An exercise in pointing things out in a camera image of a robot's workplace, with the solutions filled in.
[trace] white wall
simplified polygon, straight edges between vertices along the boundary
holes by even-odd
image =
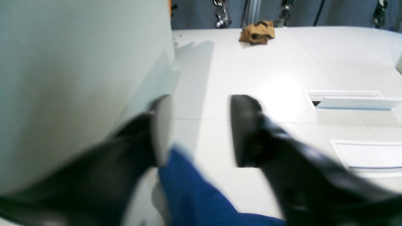
[[[167,0],[2,0],[0,193],[103,139],[154,79],[125,117],[142,110],[173,59]]]

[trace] white panel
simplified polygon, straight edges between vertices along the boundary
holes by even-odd
[[[347,168],[402,168],[402,143],[333,142]]]
[[[363,109],[391,110],[402,99],[371,97],[324,97],[316,108],[321,109]]]

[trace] brown cloth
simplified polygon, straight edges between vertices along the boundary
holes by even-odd
[[[239,41],[266,45],[268,40],[273,38],[275,38],[274,23],[272,21],[259,21],[243,28]]]

